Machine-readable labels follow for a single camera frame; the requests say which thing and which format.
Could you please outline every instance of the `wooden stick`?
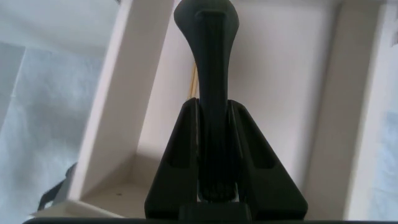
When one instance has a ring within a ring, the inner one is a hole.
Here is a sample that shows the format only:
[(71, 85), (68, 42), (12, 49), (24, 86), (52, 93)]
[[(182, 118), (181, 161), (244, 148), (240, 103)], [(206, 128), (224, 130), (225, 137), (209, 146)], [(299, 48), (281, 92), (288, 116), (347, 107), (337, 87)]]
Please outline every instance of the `wooden stick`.
[(198, 70), (197, 65), (194, 63), (192, 68), (192, 77), (189, 87), (188, 100), (196, 96), (198, 86)]

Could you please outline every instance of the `white surface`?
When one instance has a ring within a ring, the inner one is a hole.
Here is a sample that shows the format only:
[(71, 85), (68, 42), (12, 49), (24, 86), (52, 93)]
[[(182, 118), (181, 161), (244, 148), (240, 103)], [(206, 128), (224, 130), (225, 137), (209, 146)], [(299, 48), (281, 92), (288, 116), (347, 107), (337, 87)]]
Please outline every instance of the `white surface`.
[(380, 13), (379, 27), (376, 33), (373, 56), (369, 69), (367, 90), (364, 98), (354, 166), (350, 177), (351, 186), (347, 196), (347, 220), (369, 220), (370, 209), (383, 210), (381, 205), (371, 206), (376, 173), (376, 161), (382, 147), (381, 130), (384, 124), (387, 107), (392, 95), (395, 74), (390, 70), (392, 65), (393, 23), (397, 15), (397, 6), (386, 4)]
[(2, 0), (0, 41), (102, 57), (117, 11), (114, 0)]
[[(334, 13), (315, 1), (235, 1), (240, 27), (229, 65), (229, 98), (244, 104), (299, 187)], [(192, 53), (174, 20), (160, 58), (134, 161), (149, 186), (186, 100)]]
[(379, 4), (347, 0), (338, 13), (304, 191), (307, 219), (344, 218)]
[(72, 200), (126, 179), (172, 5), (172, 0), (125, 0), (120, 5), (69, 194)]
[(145, 218), (148, 189), (122, 184), (83, 198), (83, 201), (126, 218)]

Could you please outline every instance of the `black plastic lever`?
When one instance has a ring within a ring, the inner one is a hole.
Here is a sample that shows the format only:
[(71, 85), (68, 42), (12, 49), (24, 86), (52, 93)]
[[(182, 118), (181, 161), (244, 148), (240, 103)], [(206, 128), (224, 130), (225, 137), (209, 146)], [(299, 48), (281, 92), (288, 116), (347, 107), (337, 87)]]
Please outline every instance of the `black plastic lever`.
[(228, 65), (239, 27), (229, 0), (184, 0), (175, 23), (195, 58), (200, 89), (199, 191), (202, 200), (224, 202), (235, 197), (228, 145)]

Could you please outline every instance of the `white panel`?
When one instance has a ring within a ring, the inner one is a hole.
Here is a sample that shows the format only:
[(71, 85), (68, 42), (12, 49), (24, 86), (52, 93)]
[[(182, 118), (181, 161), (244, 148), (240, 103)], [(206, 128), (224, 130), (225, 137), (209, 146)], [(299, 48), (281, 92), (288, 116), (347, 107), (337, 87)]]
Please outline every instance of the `white panel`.
[(304, 190), (307, 219), (344, 218), (380, 4), (347, 0), (338, 13)]
[(347, 220), (369, 220), (370, 218), (369, 209), (371, 209), (370, 203), (374, 196), (372, 192), (375, 187), (374, 181), (376, 181), (374, 178), (376, 161), (382, 147), (380, 138), (383, 119), (389, 103), (397, 99), (397, 95), (391, 94), (394, 87), (394, 82), (391, 80), (396, 80), (397, 77), (389, 70), (394, 64), (392, 38), (396, 14), (397, 5), (391, 3), (384, 5), (379, 13), (379, 25), (369, 68), (369, 80), (350, 178), (351, 185), (347, 196), (348, 204), (345, 210)]
[(81, 147), (72, 200), (127, 177), (172, 5), (172, 0), (122, 2)]

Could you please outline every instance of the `white wall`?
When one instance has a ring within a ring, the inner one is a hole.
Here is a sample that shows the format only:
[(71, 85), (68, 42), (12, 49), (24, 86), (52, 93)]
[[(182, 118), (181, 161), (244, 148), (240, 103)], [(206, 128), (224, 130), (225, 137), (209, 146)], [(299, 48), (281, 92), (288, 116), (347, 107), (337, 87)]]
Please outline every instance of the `white wall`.
[(104, 57), (116, 1), (2, 0), (0, 41)]
[[(248, 108), (302, 186), (334, 4), (234, 1), (240, 27), (229, 65), (229, 98)], [(149, 185), (186, 100), (193, 65), (171, 19), (150, 96), (132, 178)]]

